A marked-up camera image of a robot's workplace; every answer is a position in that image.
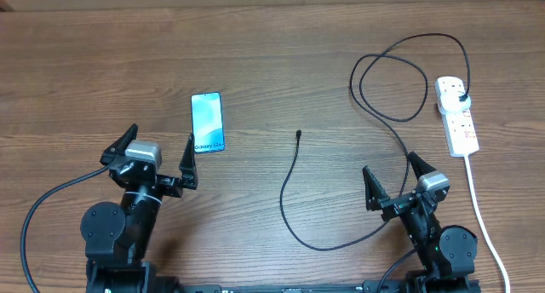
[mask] plug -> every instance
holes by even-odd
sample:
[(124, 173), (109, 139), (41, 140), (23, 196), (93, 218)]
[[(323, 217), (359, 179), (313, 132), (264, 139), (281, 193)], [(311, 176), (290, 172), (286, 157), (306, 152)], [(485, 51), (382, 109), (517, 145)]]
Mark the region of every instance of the plug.
[(466, 94), (463, 81), (460, 78), (446, 76), (435, 82), (437, 106), (441, 114), (468, 110), (471, 106), (471, 97), (460, 101), (460, 97)]

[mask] white power cord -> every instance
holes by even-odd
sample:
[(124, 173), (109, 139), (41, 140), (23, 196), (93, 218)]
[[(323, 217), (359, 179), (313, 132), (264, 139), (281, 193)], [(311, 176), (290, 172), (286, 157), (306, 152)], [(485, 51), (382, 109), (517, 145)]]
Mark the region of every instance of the white power cord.
[(483, 235), (485, 236), (486, 244), (488, 245), (490, 252), (494, 256), (494, 259), (496, 259), (497, 265), (500, 267), (500, 270), (502, 271), (503, 282), (505, 283), (505, 292), (510, 293), (511, 285), (509, 284), (508, 271), (503, 266), (502, 259), (500, 259), (500, 256), (497, 254), (496, 249), (494, 248), (494, 245), (492, 245), (491, 238), (488, 236), (485, 223), (483, 222), (483, 217), (480, 215), (479, 204), (477, 203), (477, 195), (475, 195), (475, 186), (473, 185), (473, 175), (471, 174), (471, 166), (469, 165), (469, 156), (464, 155), (463, 160), (466, 164), (466, 171), (468, 173), (468, 182), (469, 182), (469, 192), (471, 193), (471, 200), (473, 201), (473, 208), (475, 209), (475, 215), (477, 216), (477, 221), (479, 222), (480, 230), (483, 232)]
[(503, 266), (502, 259), (497, 254), (494, 245), (492, 245), (491, 238), (488, 236), (488, 232), (486, 232), (485, 223), (483, 222), (483, 217), (479, 211), (479, 204), (477, 203), (477, 195), (475, 195), (473, 175), (469, 166), (469, 155), (479, 150), (479, 142), (477, 141), (475, 126), (473, 125), (473, 119), (469, 111), (471, 100), (467, 98), (465, 101), (460, 101), (459, 99), (459, 96), (465, 94), (465, 91), (463, 81), (456, 77), (441, 77), (435, 82), (437, 106), (441, 112), (441, 118), (445, 127), (449, 153), (452, 157), (463, 157), (466, 163), (469, 192), (471, 193), (471, 200), (473, 201), (477, 221), (479, 221), (480, 229), (485, 236), (486, 244), (502, 271), (505, 293), (511, 293), (508, 271)]

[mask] black cable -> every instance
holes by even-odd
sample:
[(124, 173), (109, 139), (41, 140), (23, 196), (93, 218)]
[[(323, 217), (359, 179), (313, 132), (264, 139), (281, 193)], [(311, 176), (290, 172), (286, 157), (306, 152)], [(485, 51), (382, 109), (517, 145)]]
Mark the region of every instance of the black cable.
[(399, 258), (382, 276), (381, 281), (378, 282), (378, 286), (376, 287), (376, 293), (381, 293), (382, 284), (384, 284), (384, 281), (390, 276), (390, 274), (395, 270), (403, 261), (407, 260), (410, 256), (412, 256), (414, 253), (416, 253), (416, 249), (410, 250), (408, 253), (406, 253), (404, 256)]
[(97, 175), (100, 175), (108, 170), (110, 165), (107, 165), (103, 167), (102, 169), (98, 169), (92, 173), (89, 173), (87, 175), (83, 175), (79, 178), (76, 178), (72, 181), (65, 182), (61, 184), (60, 186), (54, 187), (53, 189), (46, 192), (44, 195), (42, 195), (41, 198), (39, 198), (36, 203), (34, 203), (31, 207), (31, 209), (28, 211), (28, 214), (26, 215), (25, 222), (23, 223), (23, 228), (20, 232), (20, 261), (23, 264), (23, 272), (25, 273), (26, 281), (31, 286), (31, 289), (34, 293), (39, 293), (40, 291), (37, 289), (36, 284), (34, 283), (34, 280), (31, 276), (31, 271), (28, 268), (28, 262), (26, 261), (26, 232), (28, 231), (28, 226), (31, 223), (31, 218), (34, 215), (34, 212), (36, 212), (37, 207), (49, 196), (55, 194), (56, 192), (62, 190), (65, 187), (73, 186), (81, 181), (88, 180), (89, 178), (93, 178)]
[[(412, 39), (412, 38), (416, 38), (416, 37), (429, 37), (429, 36), (441, 36), (441, 37), (448, 37), (448, 38), (451, 38), (453, 39), (456, 43), (458, 43), (458, 45), (460, 46), (460, 48), (462, 49), (462, 52), (463, 52), (463, 55), (464, 55), (464, 59), (466, 61), (466, 67), (468, 68), (468, 87), (466, 89), (466, 93), (460, 97), (460, 101), (464, 101), (467, 99), (468, 97), (468, 93), (469, 93), (469, 83), (470, 83), (470, 70), (469, 70), (469, 58), (468, 58), (468, 53), (466, 52), (465, 48), (463, 47), (462, 43), (455, 37), (452, 37), (451, 35), (448, 35), (448, 34), (444, 34), (444, 33), (424, 33), (424, 34), (418, 34), (418, 35), (414, 35), (414, 36), (410, 36), (410, 37), (406, 37), (406, 38), (403, 38), (401, 39), (400, 41), (397, 41), (396, 43), (394, 43), (392, 46), (388, 47), (386, 50), (384, 50), (381, 54), (369, 54), (369, 55), (364, 55), (363, 57), (359, 58), (359, 60), (356, 62), (356, 64), (354, 65), (354, 68), (352, 69), (352, 72), (350, 73), (350, 82), (349, 82), (349, 89), (350, 89), (350, 94), (352, 96), (352, 98), (354, 99), (354, 101), (356, 102), (356, 104), (358, 104), (358, 106), (360, 108), (362, 108), (364, 111), (366, 111), (367, 113), (369, 113), (373, 118), (376, 118), (378, 121), (380, 121), (381, 123), (383, 123), (388, 129), (390, 129), (390, 131), (392, 131), (393, 135), (398, 139), (399, 141), (399, 144), (401, 145), (401, 148), (403, 149), (403, 152), (404, 152), (404, 155), (405, 157), (407, 157), (407, 155), (409, 154), (408, 150), (407, 150), (407, 147), (405, 146), (405, 144), (403, 143), (403, 140), (401, 140), (401, 137), (399, 136), (399, 134), (392, 128), (392, 126), (390, 126), (390, 124), (388, 124), (384, 119), (382, 119), (381, 117), (385, 118), (385, 119), (388, 119), (388, 120), (391, 120), (391, 121), (394, 121), (394, 122), (409, 122), (411, 119), (415, 118), (419, 113), (420, 111), (422, 110), (422, 108), (424, 107), (424, 104), (426, 103), (426, 99), (427, 99), (427, 91), (428, 91), (428, 84), (427, 84), (427, 76), (426, 76), (426, 73), (418, 66), (416, 65), (415, 63), (409, 61), (409, 60), (406, 60), (404, 58), (401, 58), (401, 57), (398, 57), (398, 56), (395, 56), (395, 55), (387, 55), (387, 53), (392, 50), (395, 46), (399, 45), (400, 43), (406, 41), (406, 40), (409, 40), (409, 39)], [(361, 78), (359, 79), (359, 95), (361, 96), (362, 100), (364, 101), (365, 105), (367, 105), (369, 107), (369, 109), (367, 109), (366, 107), (364, 107), (364, 105), (362, 105), (358, 99), (356, 98), (356, 95), (354, 94), (354, 91), (353, 91), (353, 86), (352, 86), (352, 82), (353, 82), (353, 77), (354, 77), (354, 73), (356, 72), (356, 68), (358, 68), (358, 65), (359, 63), (365, 59), (365, 58), (369, 58), (369, 57), (376, 57), (368, 66), (367, 68), (365, 69), (365, 72), (363, 73), (363, 75), (361, 76)], [(421, 75), (424, 77), (424, 83), (425, 83), (425, 91), (424, 91), (424, 98), (422, 99), (422, 103), (421, 105), (419, 106), (418, 110), (415, 112), (415, 114), (413, 114), (412, 116), (408, 117), (408, 118), (391, 118), (389, 117), (388, 115), (385, 115), (381, 112), (379, 112), (378, 110), (376, 110), (366, 99), (365, 99), (365, 96), (364, 96), (364, 91), (363, 91), (363, 81), (364, 81), (364, 77), (365, 75), (367, 74), (367, 72), (369, 71), (369, 69), (371, 69), (371, 67), (373, 65), (375, 65), (375, 63), (380, 59), (380, 58), (388, 58), (388, 59), (394, 59), (394, 60), (399, 60), (399, 61), (402, 61), (404, 63), (407, 63), (413, 67), (415, 67), (415, 69), (417, 69)], [(328, 248), (319, 248), (319, 247), (315, 247), (315, 246), (311, 246), (310, 244), (307, 244), (305, 243), (304, 241), (302, 241), (299, 237), (297, 237), (297, 235), (294, 233), (294, 231), (291, 229), (290, 227), (290, 224), (288, 223), (286, 217), (285, 217), (285, 213), (284, 213), (284, 206), (283, 206), (283, 195), (284, 195), (284, 189), (285, 189), (285, 186), (286, 184), (288, 183), (288, 180), (290, 179), (290, 176), (291, 176), (291, 172), (293, 171), (293, 168), (295, 166), (295, 161), (297, 160), (297, 154), (299, 152), (299, 140), (300, 140), (300, 137), (301, 137), (301, 131), (300, 130), (297, 130), (297, 146), (296, 146), (296, 149), (295, 149), (295, 156), (294, 156), (294, 159), (293, 159), (293, 162), (291, 164), (291, 168), (290, 168), (290, 171), (288, 172), (288, 175), (286, 176), (286, 179), (284, 180), (284, 184), (282, 185), (282, 189), (280, 190), (280, 211), (282, 212), (282, 218), (284, 219), (284, 223), (286, 225), (286, 227), (288, 228), (288, 230), (290, 231), (291, 235), (299, 242), (301, 243), (303, 246), (306, 246), (307, 248), (311, 249), (311, 250), (317, 250), (317, 251), (329, 251), (329, 250), (339, 250), (341, 248), (344, 248), (344, 247), (347, 247), (347, 246), (350, 246), (350, 245), (354, 245), (356, 243), (359, 243), (367, 238), (370, 238), (371, 236), (373, 236), (375, 233), (378, 233), (381, 229), (383, 229), (386, 224), (387, 224), (387, 221), (385, 221), (384, 223), (382, 223), (377, 229), (375, 229), (373, 232), (363, 236), (362, 238), (358, 238), (357, 240), (354, 240), (352, 242), (349, 242), (349, 243), (346, 243), (346, 244), (342, 244), (342, 245), (339, 245), (339, 246), (335, 246), (335, 247), (328, 247)], [(406, 165), (406, 168), (405, 168), (405, 175), (404, 175), (404, 179), (403, 179), (403, 183), (401, 184), (401, 188), (399, 190), (399, 195), (398, 196), (401, 196), (403, 194), (403, 190), (405, 188), (405, 184), (407, 182), (407, 178), (409, 176), (409, 167), (410, 167), (410, 162), (409, 162), (409, 159), (407, 159), (407, 165)], [(429, 227), (429, 219), (426, 219), (427, 221), (427, 227), (428, 227), (428, 230), (431, 230), (431, 228)]]
[(348, 242), (348, 243), (345, 243), (345, 244), (342, 244), (342, 245), (338, 245), (338, 246), (334, 246), (334, 247), (325, 247), (325, 248), (312, 246), (310, 244), (305, 243), (303, 240), (301, 240), (299, 237), (297, 237), (297, 235), (294, 233), (293, 229), (291, 229), (291, 226), (288, 223), (288, 220), (286, 219), (286, 214), (284, 213), (284, 201), (283, 201), (283, 199), (284, 199), (284, 189), (286, 188), (286, 184), (288, 184), (288, 180), (290, 179), (291, 172), (293, 171), (293, 168), (295, 167), (295, 161), (297, 161), (297, 155), (299, 154), (299, 140), (301, 139), (301, 131), (300, 130), (297, 130), (296, 136), (297, 136), (297, 144), (295, 146), (295, 156), (293, 157), (293, 162), (291, 163), (290, 171), (288, 172), (288, 175), (286, 176), (286, 179), (284, 180), (284, 184), (282, 185), (282, 188), (280, 189), (280, 212), (282, 212), (282, 218), (284, 219), (284, 224), (286, 224), (286, 227), (290, 231), (291, 235), (299, 243), (301, 243), (303, 246), (306, 246), (307, 248), (309, 248), (311, 250), (330, 251), (330, 250), (339, 250), (341, 248), (345, 248), (347, 246), (359, 243), (359, 242), (361, 242), (361, 241), (363, 241), (363, 240), (365, 240), (367, 238), (372, 237), (375, 233), (378, 233), (381, 229), (383, 229), (386, 226), (386, 224), (388, 224), (387, 221), (383, 222), (382, 225), (380, 225), (377, 229), (373, 230), (371, 233), (369, 233), (369, 234), (367, 234), (367, 235), (365, 235), (365, 236), (363, 236), (361, 238), (358, 238), (357, 240), (354, 240), (352, 242)]

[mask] smartphone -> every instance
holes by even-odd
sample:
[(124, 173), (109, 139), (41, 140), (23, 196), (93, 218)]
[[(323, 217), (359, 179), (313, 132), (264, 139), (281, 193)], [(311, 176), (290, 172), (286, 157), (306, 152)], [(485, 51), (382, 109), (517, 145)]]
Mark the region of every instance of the smartphone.
[(223, 116), (220, 93), (204, 93), (191, 96), (195, 152), (220, 152), (225, 150)]

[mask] power socket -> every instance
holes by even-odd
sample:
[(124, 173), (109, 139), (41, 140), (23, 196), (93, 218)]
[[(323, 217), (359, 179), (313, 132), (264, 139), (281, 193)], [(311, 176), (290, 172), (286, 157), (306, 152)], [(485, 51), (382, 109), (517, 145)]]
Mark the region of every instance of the power socket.
[(435, 82), (435, 92), (450, 155), (463, 157), (477, 152), (479, 143), (469, 111), (471, 100), (468, 97), (468, 102), (459, 101), (459, 96), (465, 94), (463, 81), (455, 77), (441, 77)]

